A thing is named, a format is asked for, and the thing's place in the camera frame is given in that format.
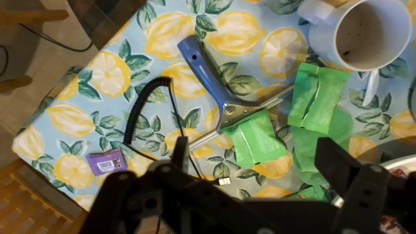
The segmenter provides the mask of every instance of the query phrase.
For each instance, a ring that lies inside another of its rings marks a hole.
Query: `table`
[[[206,3],[148,2],[86,68],[69,71],[16,137],[13,151],[89,210],[106,176],[93,176],[87,154],[121,149],[138,176],[151,163],[121,145],[129,112],[148,81],[160,75],[174,79],[173,92],[191,141],[216,128],[219,110],[177,50],[177,43],[187,36],[204,40],[229,88],[249,101],[264,99],[293,84],[299,64],[306,60],[333,67],[308,50],[308,23],[295,15],[301,0]],[[408,7],[416,11],[414,2]],[[415,49],[415,43],[410,45],[381,71],[381,86],[369,107],[362,106],[367,75],[351,75],[338,103],[354,120],[351,155],[385,162],[406,154],[408,149],[403,146],[416,146],[415,141],[403,140],[416,137],[416,124],[407,107],[416,75]],[[271,115],[277,136],[288,144],[286,157],[243,170],[234,163],[232,142],[220,137],[193,153],[203,176],[230,177],[232,185],[221,189],[238,199],[281,198],[304,189],[293,163],[291,132],[285,127],[289,108],[290,102],[284,103]],[[158,90],[142,112],[133,145],[155,159],[169,159],[178,136],[168,93]],[[392,140],[402,141],[382,145]]]

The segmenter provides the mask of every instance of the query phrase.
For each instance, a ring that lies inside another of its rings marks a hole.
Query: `metal tool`
[[[199,146],[216,138],[224,128],[232,127],[263,108],[271,110],[272,107],[281,103],[284,98],[293,92],[293,86],[290,86],[264,103],[241,101],[236,98],[225,88],[225,85],[221,84],[221,75],[217,69],[217,66],[211,59],[208,53],[204,50],[203,43],[197,37],[191,36],[184,40],[178,45],[178,49],[198,80],[216,101],[220,110],[220,121],[216,131],[193,142],[190,145],[190,150],[195,150]]]

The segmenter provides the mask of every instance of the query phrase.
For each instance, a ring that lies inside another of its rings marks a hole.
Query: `silver metal bar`
[[[276,97],[263,102],[260,105],[262,108],[267,108],[267,110],[271,110],[276,106],[278,106],[280,103],[282,103],[285,101],[285,98],[288,95],[290,95],[294,90],[294,86],[289,86],[286,90],[281,92],[280,94],[277,94]],[[212,131],[210,133],[207,133],[206,136],[198,138],[197,141],[194,141],[191,145],[190,145],[190,151],[194,151],[197,150],[198,147],[208,144],[210,141],[215,140],[216,137],[219,137],[220,134],[216,132],[216,131]]]

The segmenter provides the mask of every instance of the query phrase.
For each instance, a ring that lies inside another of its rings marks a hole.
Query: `dark object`
[[[9,67],[9,51],[5,46],[0,45],[0,50],[3,50],[3,54],[4,54],[4,64],[2,67],[2,71],[0,71],[0,77],[4,76],[4,73],[8,71],[8,67]]]
[[[416,121],[416,80],[414,81],[412,88],[411,88],[408,106],[410,106],[411,114],[414,116],[414,120]]]
[[[416,173],[405,180],[379,166],[360,166],[329,138],[319,141],[316,167],[345,199],[342,209],[310,201],[238,202],[172,163],[158,162],[141,179],[130,172],[109,176],[81,233],[134,233],[142,219],[155,215],[174,233],[367,234],[380,233],[382,215],[416,232]]]
[[[94,46],[102,50],[147,0],[68,0]]]

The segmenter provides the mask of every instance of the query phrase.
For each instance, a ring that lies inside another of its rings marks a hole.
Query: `coiled black cord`
[[[134,103],[129,120],[128,120],[128,125],[126,125],[126,131],[125,131],[125,138],[122,141],[122,144],[129,147],[132,151],[134,151],[138,155],[142,155],[146,159],[154,160],[156,162],[154,158],[146,155],[145,153],[141,153],[138,150],[135,150],[134,147],[132,147],[132,142],[133,142],[133,137],[134,137],[134,131],[135,131],[135,125],[137,121],[139,120],[139,116],[142,114],[142,110],[148,99],[148,97],[159,88],[168,88],[169,90],[169,98],[171,98],[171,103],[172,103],[172,108],[173,108],[173,115],[176,116],[176,121],[177,125],[180,128],[181,132],[181,137],[185,137],[185,132],[184,132],[184,127],[181,124],[181,118],[180,118],[180,112],[174,101],[174,97],[172,94],[172,89],[171,89],[171,82],[172,80],[169,77],[158,77],[155,80],[152,80],[151,82],[148,82],[143,90],[139,94],[139,98],[137,99],[137,102]],[[202,175],[199,173],[195,162],[193,160],[193,158],[190,157],[190,162],[193,164],[194,171],[197,172],[198,177],[202,179]]]

